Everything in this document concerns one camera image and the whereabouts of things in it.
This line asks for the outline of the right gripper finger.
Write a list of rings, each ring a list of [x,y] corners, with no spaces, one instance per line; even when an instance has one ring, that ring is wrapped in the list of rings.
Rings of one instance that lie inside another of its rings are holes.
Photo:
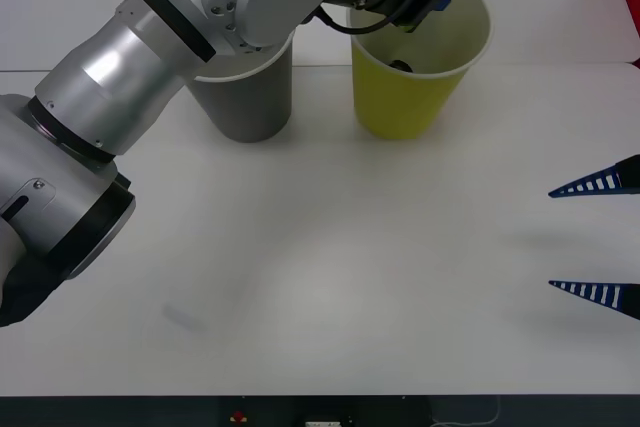
[[[640,285],[549,280],[548,284],[575,297],[640,319]]]
[[[550,198],[582,196],[638,195],[640,191],[639,155],[576,179],[548,193]]]

